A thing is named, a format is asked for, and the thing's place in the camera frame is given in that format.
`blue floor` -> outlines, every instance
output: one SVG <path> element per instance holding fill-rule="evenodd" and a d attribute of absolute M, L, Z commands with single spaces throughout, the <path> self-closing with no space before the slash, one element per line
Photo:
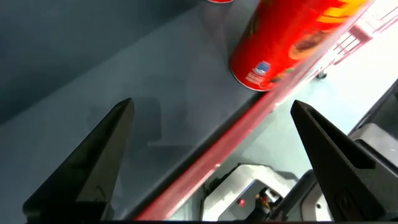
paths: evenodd
<path fill-rule="evenodd" d="M 391 27 L 331 68 L 325 79 L 314 79 L 296 90 L 238 146 L 208 182 L 222 177 L 239 162 L 264 164 L 300 178 L 311 164 L 290 116 L 293 101 L 312 105 L 348 134 L 398 78 L 398 44 L 394 43 L 397 36 L 398 26 Z M 172 219 L 195 218 L 192 207 L 196 203 L 194 198 L 187 201 Z"/>

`red light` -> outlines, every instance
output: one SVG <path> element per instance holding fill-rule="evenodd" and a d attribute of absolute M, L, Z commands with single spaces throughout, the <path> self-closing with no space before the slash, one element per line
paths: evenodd
<path fill-rule="evenodd" d="M 240 207 L 243 207 L 243 206 L 246 205 L 246 201 L 245 201 L 244 199 L 239 200 L 238 203 L 239 203 L 239 206 L 240 206 Z"/>

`gray table surface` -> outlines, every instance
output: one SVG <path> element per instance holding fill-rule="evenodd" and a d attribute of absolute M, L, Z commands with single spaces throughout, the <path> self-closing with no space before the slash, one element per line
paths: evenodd
<path fill-rule="evenodd" d="M 120 100 L 135 103 L 112 201 L 120 219 L 255 92 L 228 69 L 258 0 L 200 2 L 0 126 L 0 220 L 23 202 Z"/>

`red table edge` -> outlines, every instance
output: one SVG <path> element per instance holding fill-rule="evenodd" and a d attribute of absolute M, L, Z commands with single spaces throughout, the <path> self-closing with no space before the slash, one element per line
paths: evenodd
<path fill-rule="evenodd" d="M 167 190 L 158 196 L 135 220 L 164 220 L 173 215 L 189 197 L 227 159 L 234 149 L 299 83 L 316 62 L 337 42 L 370 6 L 333 34 L 315 54 L 298 64 L 295 70 L 274 90 L 264 94 L 233 126 L 207 149 Z"/>

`red can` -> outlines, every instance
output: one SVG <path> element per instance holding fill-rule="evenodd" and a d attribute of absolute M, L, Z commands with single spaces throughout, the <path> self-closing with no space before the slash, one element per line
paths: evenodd
<path fill-rule="evenodd" d="M 244 86 L 269 91 L 368 0 L 262 0 L 230 59 Z"/>
<path fill-rule="evenodd" d="M 229 3 L 234 0 L 207 0 L 207 1 L 213 2 L 213 3 Z"/>

